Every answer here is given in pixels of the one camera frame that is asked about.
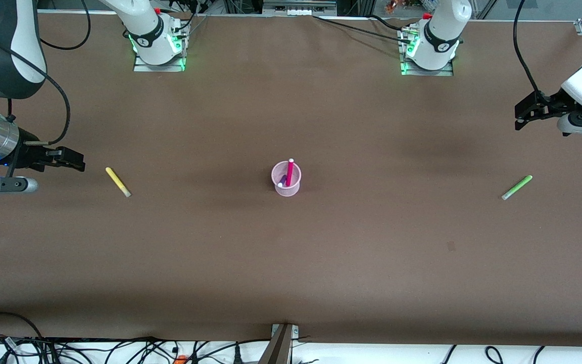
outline brown table surface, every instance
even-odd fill
[[[513,130],[531,89],[510,23],[469,23],[455,76],[425,78],[400,74],[395,42],[309,17],[210,18],[185,72],[134,73],[120,20],[92,22],[83,48],[44,49],[87,171],[20,171],[40,191],[0,195],[0,309],[46,336],[236,340],[288,321],[314,341],[582,345],[582,136]],[[40,17],[54,43],[84,28]],[[547,93],[582,64],[571,23],[520,34]],[[14,113],[48,139],[64,106],[46,83]],[[270,168],[289,157],[302,187],[282,198]]]

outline marker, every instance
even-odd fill
[[[507,193],[502,195],[502,199],[504,201],[506,201],[506,199],[510,198],[511,195],[517,193],[519,189],[522,189],[522,186],[528,184],[532,178],[533,178],[533,176],[531,176],[531,175],[528,175],[525,178],[522,178],[522,180],[520,182],[518,182],[515,186],[513,186],[513,188],[511,188],[509,191],[507,191]]]
[[[109,177],[111,177],[111,179],[114,181],[116,186],[118,186],[120,191],[122,191],[125,194],[125,197],[131,196],[130,191],[127,189],[127,187],[125,187],[125,184],[123,184],[123,182],[120,180],[120,178],[118,178],[118,176],[116,175],[116,173],[114,172],[113,169],[107,167],[107,168],[105,168],[105,171],[107,171],[107,174],[109,175]]]
[[[289,166],[286,169],[286,186],[291,186],[291,176],[293,175],[293,158],[289,159]]]

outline pink cup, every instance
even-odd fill
[[[275,186],[275,191],[277,191],[280,196],[291,197],[294,194],[298,193],[300,189],[300,179],[302,178],[302,172],[300,171],[300,167],[298,167],[297,163],[293,164],[293,175],[291,176],[291,184],[289,187],[286,184],[282,184],[282,187],[278,187],[280,179],[282,176],[286,174],[286,170],[288,169],[289,161],[282,161],[277,163],[273,170],[271,171],[271,180],[273,181],[273,186]]]

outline power cable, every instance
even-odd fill
[[[72,51],[74,49],[78,49],[80,47],[82,47],[85,43],[87,43],[88,37],[89,35],[91,35],[91,14],[88,12],[88,7],[87,7],[87,3],[85,2],[85,0],[80,0],[82,2],[82,7],[84,7],[85,9],[85,13],[87,14],[87,34],[85,35],[85,39],[83,39],[80,43],[72,46],[72,47],[63,47],[60,45],[55,45],[55,44],[51,44],[48,41],[45,41],[44,39],[39,39],[42,43],[46,44],[47,46],[51,47],[51,48],[55,48],[55,49],[60,49],[62,51]]]
[[[538,99],[543,104],[547,105],[550,110],[556,110],[554,106],[552,106],[545,97],[543,97],[543,93],[540,92],[534,77],[531,75],[531,71],[529,70],[529,66],[522,58],[522,53],[520,53],[520,46],[518,46],[518,20],[520,19],[520,12],[522,11],[522,7],[524,6],[524,2],[526,0],[520,0],[520,5],[518,6],[518,10],[515,12],[515,19],[513,19],[513,48],[515,49],[515,55],[518,57],[520,61],[520,65],[524,69],[524,72],[527,74],[527,79],[529,79],[529,83],[533,87],[533,92],[536,93],[536,99]]]
[[[222,350],[226,350],[229,348],[232,348],[233,346],[237,346],[237,345],[242,345],[242,344],[248,344],[248,343],[256,343],[258,341],[270,341],[270,339],[254,339],[254,340],[246,340],[246,341],[237,341],[236,343],[230,344],[230,345],[226,345],[222,348],[219,348],[217,350],[213,350],[212,352],[203,355],[202,357],[199,357],[199,359],[197,359],[197,361],[201,361],[203,359],[206,359],[207,357],[211,357],[212,355],[217,354],[218,352],[222,351]]]
[[[0,311],[0,316],[13,316],[13,317],[16,317],[16,318],[23,320],[26,324],[28,324],[31,327],[31,329],[33,329],[33,331],[35,332],[35,334],[37,334],[37,337],[40,340],[44,340],[44,336],[42,336],[41,332],[39,332],[39,329],[37,328],[37,326],[28,318],[25,318],[24,316],[19,315],[18,313],[6,312],[6,311]],[[58,357],[58,354],[55,350],[55,346],[51,345],[51,344],[45,344],[45,345],[48,346],[48,349],[51,351],[51,356],[54,358],[55,362],[60,362],[60,358]],[[43,353],[43,358],[44,358],[44,361],[48,364],[49,363],[49,356],[46,352]]]
[[[381,24],[385,25],[386,27],[388,27],[390,29],[401,30],[401,28],[395,27],[394,25],[386,22],[385,20],[383,20],[383,18],[381,18],[380,16],[376,16],[375,14],[366,15],[365,18],[373,18],[373,19],[380,21]]]
[[[493,357],[491,357],[491,354],[489,354],[490,350],[493,350],[495,354],[497,354],[498,360],[495,360]],[[500,351],[497,350],[495,346],[487,346],[486,348],[484,348],[484,354],[487,356],[487,359],[489,359],[489,361],[491,361],[493,364],[504,364],[502,356],[500,355]]]
[[[375,32],[370,32],[369,30],[365,30],[365,29],[361,29],[361,28],[356,28],[356,27],[352,27],[351,25],[347,25],[347,24],[343,24],[343,23],[337,23],[335,21],[331,21],[329,19],[323,19],[321,17],[317,17],[315,15],[312,15],[313,18],[316,18],[320,21],[325,21],[326,23],[331,23],[331,24],[335,24],[335,25],[340,25],[341,27],[345,27],[345,28],[349,28],[349,29],[353,29],[353,30],[358,30],[359,32],[363,32],[363,33],[367,33],[367,34],[372,34],[372,35],[376,35],[377,37],[383,37],[386,39],[392,39],[394,41],[398,41],[400,43],[405,43],[405,44],[410,44],[410,41],[408,39],[399,39],[397,37],[390,37],[389,35],[385,35],[385,34],[378,34]]]
[[[545,346],[543,345],[540,348],[538,348],[538,350],[536,350],[536,353],[533,355],[532,364],[536,364],[536,362],[538,362],[538,355],[540,355],[540,352],[543,351],[544,348],[545,348]]]
[[[446,358],[444,361],[442,361],[442,364],[448,364],[448,361],[451,359],[451,355],[453,355],[453,350],[455,350],[455,348],[457,348],[457,345],[451,346],[451,348],[448,350],[448,354],[446,354]]]

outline black robot arm segment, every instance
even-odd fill
[[[562,117],[579,107],[575,99],[562,89],[551,96],[532,92],[515,106],[515,129],[520,130],[534,120]]]
[[[35,0],[0,0],[0,46],[11,49],[46,71],[39,45]],[[0,97],[25,99],[44,83],[44,77],[0,49]]]

